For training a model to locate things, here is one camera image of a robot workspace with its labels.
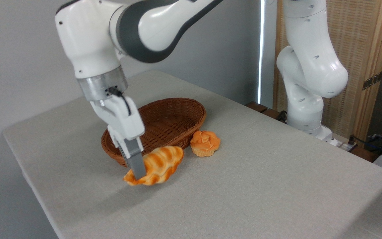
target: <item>wooden block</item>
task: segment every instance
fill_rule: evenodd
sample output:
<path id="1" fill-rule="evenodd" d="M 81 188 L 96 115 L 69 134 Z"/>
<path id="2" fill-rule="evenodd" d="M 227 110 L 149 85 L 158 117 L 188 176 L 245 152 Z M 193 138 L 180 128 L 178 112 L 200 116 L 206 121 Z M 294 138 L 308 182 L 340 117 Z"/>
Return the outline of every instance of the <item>wooden block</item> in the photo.
<path id="1" fill-rule="evenodd" d="M 267 115 L 267 116 L 274 118 L 274 119 L 276 119 L 279 116 L 279 112 L 275 111 L 273 109 L 267 109 L 262 114 Z"/>
<path id="2" fill-rule="evenodd" d="M 268 109 L 268 107 L 263 106 L 261 104 L 258 104 L 258 103 L 254 102 L 254 101 L 246 104 L 245 106 L 247 106 L 250 109 L 253 109 L 253 110 L 257 111 L 257 112 L 260 112 L 260 113 L 263 113 L 265 110 Z"/>
<path id="3" fill-rule="evenodd" d="M 368 162 L 374 162 L 379 157 L 378 154 L 370 152 L 370 151 L 368 151 L 368 150 L 366 150 L 360 146 L 355 147 L 350 153 L 352 153 L 358 157 L 361 157 Z"/>

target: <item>white robotic arm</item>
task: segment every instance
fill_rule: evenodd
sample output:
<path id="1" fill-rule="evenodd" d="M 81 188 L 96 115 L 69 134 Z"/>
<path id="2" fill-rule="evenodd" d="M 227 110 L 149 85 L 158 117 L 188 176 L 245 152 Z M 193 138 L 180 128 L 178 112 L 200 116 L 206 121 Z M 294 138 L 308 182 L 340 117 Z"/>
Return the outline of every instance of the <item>white robotic arm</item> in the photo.
<path id="1" fill-rule="evenodd" d="M 103 0 L 73 0 L 56 13 L 66 55 L 85 98 L 108 124 L 137 179 L 146 175 L 139 136 L 144 125 L 130 97 L 120 59 L 159 62 L 172 53 L 184 32 L 222 0 L 145 0 L 130 6 Z M 284 0 L 291 47 L 277 64 L 288 95 L 288 123 L 319 134 L 323 97 L 346 85 L 347 71 L 328 35 L 326 0 Z"/>
<path id="2" fill-rule="evenodd" d="M 321 125 L 322 97 L 346 87 L 348 73 L 337 58 L 328 33 L 326 0 L 284 0 L 287 40 L 277 58 L 288 98 L 287 123 L 336 144 Z"/>
<path id="3" fill-rule="evenodd" d="M 222 0 L 146 0 L 130 6 L 102 0 L 73 0 L 56 13 L 57 31 L 85 98 L 137 179 L 146 175 L 140 136 L 144 124 L 120 59 L 159 62 L 184 32 Z"/>

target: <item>toy bread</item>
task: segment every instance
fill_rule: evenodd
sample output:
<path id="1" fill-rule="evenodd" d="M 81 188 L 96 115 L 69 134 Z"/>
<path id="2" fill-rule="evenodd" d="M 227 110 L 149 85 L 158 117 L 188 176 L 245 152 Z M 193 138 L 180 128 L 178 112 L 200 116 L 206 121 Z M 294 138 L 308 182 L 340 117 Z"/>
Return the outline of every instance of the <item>toy bread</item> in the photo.
<path id="1" fill-rule="evenodd" d="M 220 145 L 220 138 L 211 131 L 197 131 L 191 139 L 191 149 L 199 157 L 212 156 Z"/>
<path id="2" fill-rule="evenodd" d="M 125 177 L 123 177 L 123 180 L 131 186 L 138 184 L 151 186 L 156 183 L 164 183 L 176 171 L 183 157 L 184 151 L 180 147 L 167 146 L 156 148 L 143 157 L 144 166 L 147 170 L 146 176 L 136 180 L 132 170 L 129 170 Z"/>

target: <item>wicker basket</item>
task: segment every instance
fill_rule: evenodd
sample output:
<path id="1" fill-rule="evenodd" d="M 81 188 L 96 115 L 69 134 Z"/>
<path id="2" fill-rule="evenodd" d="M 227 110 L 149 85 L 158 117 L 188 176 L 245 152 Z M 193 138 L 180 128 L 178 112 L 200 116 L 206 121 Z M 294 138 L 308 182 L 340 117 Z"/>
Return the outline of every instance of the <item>wicker basket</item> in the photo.
<path id="1" fill-rule="evenodd" d="M 188 98 L 168 98 L 147 104 L 138 109 L 145 126 L 141 142 L 143 155 L 164 146 L 190 145 L 193 134 L 200 130 L 206 119 L 206 109 L 197 100 Z M 108 130 L 105 130 L 101 145 L 103 150 L 120 165 L 126 162 L 118 148 L 115 148 Z"/>

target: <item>door hinge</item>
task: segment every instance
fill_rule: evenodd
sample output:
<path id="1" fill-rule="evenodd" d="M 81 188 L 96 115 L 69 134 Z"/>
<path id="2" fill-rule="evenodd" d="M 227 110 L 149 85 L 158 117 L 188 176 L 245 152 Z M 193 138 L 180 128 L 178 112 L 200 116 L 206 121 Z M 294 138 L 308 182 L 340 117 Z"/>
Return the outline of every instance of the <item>door hinge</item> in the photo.
<path id="1" fill-rule="evenodd" d="M 363 89 L 362 90 L 366 90 L 370 86 L 375 85 L 381 79 L 382 79 L 382 71 L 380 73 L 376 74 L 375 76 L 369 78 L 368 80 L 365 80 L 365 82 L 363 83 Z"/>

